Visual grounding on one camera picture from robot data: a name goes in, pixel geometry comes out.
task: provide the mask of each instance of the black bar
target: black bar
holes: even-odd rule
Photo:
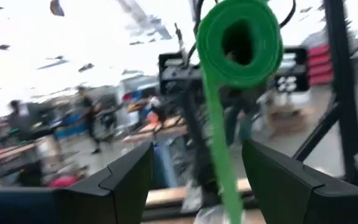
[[[324,0],[334,70],[334,90],[340,103],[339,129],[346,180],[358,186],[354,156],[358,153],[358,115],[355,75],[349,58],[349,42],[343,0]]]
[[[334,126],[339,117],[339,106],[335,103],[331,106],[330,110],[326,112],[317,127],[308,136],[308,138],[299,147],[296,153],[292,156],[293,159],[298,161],[305,161],[318,143],[324,138],[328,131]]]
[[[193,177],[200,184],[204,193],[214,192],[218,194],[219,188],[216,183],[216,174],[209,148],[204,140],[203,127],[200,126],[195,116],[197,105],[194,100],[194,91],[191,87],[181,94],[181,107],[183,117],[188,126],[188,134],[196,145]]]

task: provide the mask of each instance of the green exercise band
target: green exercise band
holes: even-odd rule
[[[230,224],[240,224],[242,204],[218,91],[222,86],[250,89],[277,71],[283,57],[280,27],[266,1],[224,0],[201,21],[196,40],[213,129],[211,155]],[[230,54],[236,61],[227,57]]]

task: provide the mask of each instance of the cardboard box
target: cardboard box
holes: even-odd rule
[[[268,122],[274,135],[298,133],[308,127],[308,110],[290,105],[272,106],[268,109]]]

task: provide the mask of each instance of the metal pole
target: metal pole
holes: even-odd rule
[[[339,100],[339,128],[345,178],[358,186],[354,156],[358,153],[358,115],[355,75],[349,58],[349,42],[343,0],[324,0],[334,70],[334,90]]]
[[[295,152],[292,158],[304,162],[320,141],[325,137],[329,130],[338,121],[339,105],[335,103],[331,109],[324,115],[317,127],[309,135],[309,137],[303,142],[299,149]]]
[[[193,22],[196,21],[196,5],[197,0],[189,0],[190,10],[191,10],[191,18]]]

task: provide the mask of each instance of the person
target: person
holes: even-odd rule
[[[147,113],[147,120],[150,123],[160,123],[161,128],[163,128],[164,122],[167,119],[167,115],[165,114],[164,110],[161,108],[160,100],[154,96],[149,96],[149,102],[147,103],[145,109],[148,111]]]
[[[24,140],[27,136],[26,133],[32,129],[35,121],[28,113],[26,114],[24,113],[24,110],[21,110],[21,103],[19,100],[12,100],[10,106],[12,113],[7,117],[8,125],[11,127],[12,131],[16,131],[19,139]]]
[[[230,146],[234,142],[237,124],[239,125],[238,136],[242,141],[252,137],[252,119],[259,112],[258,98],[266,91],[266,83],[262,83],[249,90],[221,89],[224,98],[224,130],[226,144]]]
[[[100,140],[94,134],[94,122],[96,120],[96,114],[98,113],[98,105],[94,105],[91,98],[86,95],[85,87],[78,87],[78,94],[81,98],[81,104],[85,108],[85,112],[82,114],[81,118],[85,120],[85,126],[87,128],[90,138],[94,141],[96,149],[92,154],[98,154],[100,150]]]

